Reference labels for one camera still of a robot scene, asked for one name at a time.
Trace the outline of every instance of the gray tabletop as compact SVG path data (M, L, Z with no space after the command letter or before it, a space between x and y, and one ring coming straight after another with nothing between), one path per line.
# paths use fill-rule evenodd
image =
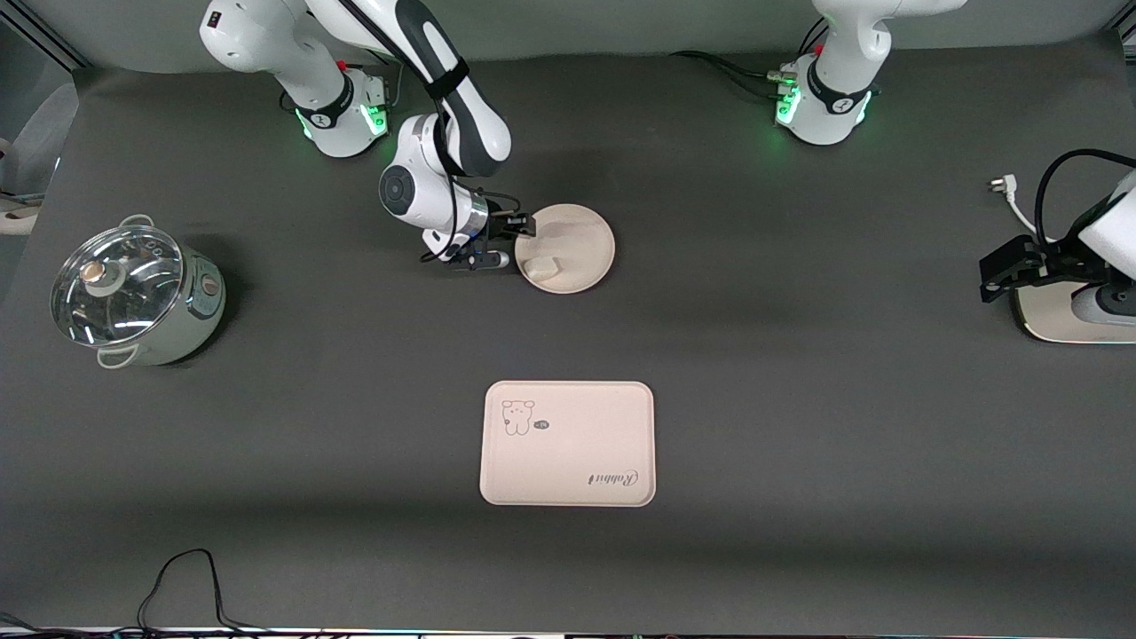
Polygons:
M1029 202L1062 151L1136 150L1113 38L897 52L828 149L693 60L474 72L516 140L490 183L611 223L598 289L419 265L376 196L393 140L320 157L270 77L81 77L0 321L0 607L124 623L206 546L229 613L275 626L1136 634L1133 351L1030 341L977 290L1020 231L986 181ZM1121 173L1070 166L1053 227ZM200 355L107 373L48 292L142 211L235 294ZM504 379L648 383L655 500L483 501ZM167 587L153 623L210 621L202 564Z

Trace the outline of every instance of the round beige lid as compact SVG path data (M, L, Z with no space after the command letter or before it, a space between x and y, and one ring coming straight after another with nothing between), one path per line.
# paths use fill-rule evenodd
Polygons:
M536 236L517 239L517 265L532 284L556 294L599 284L616 259L616 236L600 214L554 205L533 214Z

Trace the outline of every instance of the bear drawing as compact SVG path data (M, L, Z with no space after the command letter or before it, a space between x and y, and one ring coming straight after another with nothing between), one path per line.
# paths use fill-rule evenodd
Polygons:
M535 401L502 401L504 409L504 432L510 437L515 434L528 434L528 429L533 424L533 407Z

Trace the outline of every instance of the pot with glass lid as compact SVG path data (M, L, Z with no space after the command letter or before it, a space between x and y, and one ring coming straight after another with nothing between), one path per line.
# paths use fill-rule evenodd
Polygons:
M145 215L87 240L51 290L56 325L97 349L99 365L109 370L186 357L214 332L224 308L217 265Z

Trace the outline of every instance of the beige plate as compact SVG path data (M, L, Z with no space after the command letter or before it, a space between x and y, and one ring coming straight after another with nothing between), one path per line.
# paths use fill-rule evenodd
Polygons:
M654 498L654 396L637 382L499 382L485 396L482 496L498 506Z
M556 205L533 214L535 238L517 240L517 264L534 287L579 293L600 283L616 259L616 236L594 210Z
M1062 282L1018 289L1014 298L1022 327L1039 340L1055 343L1136 343L1136 327L1089 324L1072 314L1072 293L1084 285Z

